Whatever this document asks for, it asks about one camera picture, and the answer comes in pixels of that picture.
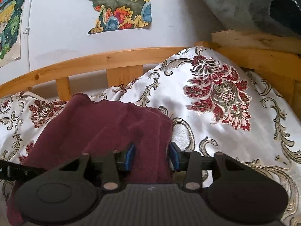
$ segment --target metal screw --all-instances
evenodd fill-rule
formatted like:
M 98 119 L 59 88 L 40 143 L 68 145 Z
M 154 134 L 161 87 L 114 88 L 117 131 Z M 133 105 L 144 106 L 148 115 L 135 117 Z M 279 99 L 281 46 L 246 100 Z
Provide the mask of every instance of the metal screw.
M 188 182 L 185 187 L 190 190 L 196 190 L 201 187 L 201 185 L 197 182 Z
M 103 185 L 106 190 L 114 190 L 118 188 L 118 184 L 115 182 L 107 182 Z

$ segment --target wooden bed frame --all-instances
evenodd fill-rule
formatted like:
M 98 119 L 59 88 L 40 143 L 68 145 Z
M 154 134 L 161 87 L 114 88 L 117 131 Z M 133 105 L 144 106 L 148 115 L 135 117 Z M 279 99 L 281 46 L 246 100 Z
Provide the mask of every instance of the wooden bed frame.
M 220 52 L 238 66 L 268 80 L 301 118 L 301 40 L 234 30 L 212 34 L 213 42 L 198 42 Z M 110 86 L 127 84 L 143 75 L 143 65 L 159 63 L 184 47 L 153 47 L 99 53 L 53 64 L 0 85 L 0 98 L 56 80 L 61 100 L 71 98 L 69 76 L 106 69 Z

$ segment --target wooden board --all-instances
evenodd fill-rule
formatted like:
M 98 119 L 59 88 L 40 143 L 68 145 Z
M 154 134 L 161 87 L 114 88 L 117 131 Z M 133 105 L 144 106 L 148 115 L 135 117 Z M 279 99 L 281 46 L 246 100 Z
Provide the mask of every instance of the wooden board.
M 212 42 L 228 47 L 251 47 L 301 53 L 301 40 L 252 31 L 219 31 L 213 33 Z
M 209 42 L 209 41 L 198 41 L 194 44 L 195 47 L 207 47 L 213 50 L 218 49 L 219 47 L 221 47 L 218 43 L 214 43 L 214 42 Z
M 301 54 L 301 40 L 292 37 L 280 37 L 276 35 L 266 34 L 262 32 L 251 31 L 220 31 L 212 34 L 212 41 L 221 46 L 246 47 L 272 49 L 282 52 L 291 52 Z M 287 60 L 283 62 L 283 68 L 287 68 Z M 278 74 L 273 75 L 265 70 L 256 70 L 256 72 L 269 81 L 291 104 L 296 115 L 301 119 L 301 82 L 295 81 L 290 75 L 285 78 L 279 77 Z
M 290 105 L 292 104 L 295 80 L 262 70 L 255 70 L 255 72 L 277 89 Z
M 301 81 L 301 58 L 297 54 L 240 47 L 220 47 L 216 51 L 240 67 L 275 73 Z
M 102 69 L 160 63 L 182 49 L 184 47 L 139 48 L 88 55 L 52 64 L 0 85 L 0 98 L 23 91 L 28 87 L 68 76 Z
M 70 100 L 71 92 L 70 92 L 69 77 L 56 79 L 55 82 L 57 85 L 58 96 L 60 100 L 64 100 L 64 101 Z
M 133 79 L 143 75 L 143 65 L 120 67 L 106 70 L 109 87 L 127 85 Z

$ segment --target cable clip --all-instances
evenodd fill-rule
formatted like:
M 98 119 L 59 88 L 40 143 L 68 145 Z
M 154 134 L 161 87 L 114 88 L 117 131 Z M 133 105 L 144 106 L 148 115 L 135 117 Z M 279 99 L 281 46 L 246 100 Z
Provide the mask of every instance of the cable clip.
M 23 34 L 28 34 L 29 33 L 29 27 L 26 27 L 25 31 L 23 32 Z

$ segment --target fabric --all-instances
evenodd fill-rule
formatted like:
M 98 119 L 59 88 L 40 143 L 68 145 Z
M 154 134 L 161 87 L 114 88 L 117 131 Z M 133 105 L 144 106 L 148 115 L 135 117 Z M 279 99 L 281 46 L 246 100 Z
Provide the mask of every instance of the fabric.
M 166 159 L 171 133 L 171 119 L 158 109 L 107 100 L 93 102 L 84 94 L 76 94 L 41 133 L 24 165 L 49 170 L 82 153 L 103 156 L 133 142 L 136 155 L 128 181 L 171 182 Z M 13 226 L 22 222 L 13 205 L 15 191 L 8 204 Z
M 227 29 L 301 38 L 301 0 L 203 0 Z
M 29 92 L 0 99 L 0 159 L 22 164 L 46 124 L 65 104 L 60 100 L 49 102 Z M 9 225 L 6 205 L 13 186 L 13 182 L 0 180 L 1 226 Z
M 282 221 L 287 226 L 301 223 L 301 123 L 276 89 L 256 73 L 244 73 L 213 50 L 187 48 L 128 85 L 90 99 L 159 109 L 172 120 L 171 139 L 182 150 L 204 156 L 220 150 L 279 182 L 289 195 Z M 21 137 L 35 129 L 32 121 L 19 128 Z M 4 127 L 0 125 L 0 137 L 10 137 Z M 210 173 L 204 172 L 203 179 L 204 186 L 212 182 Z

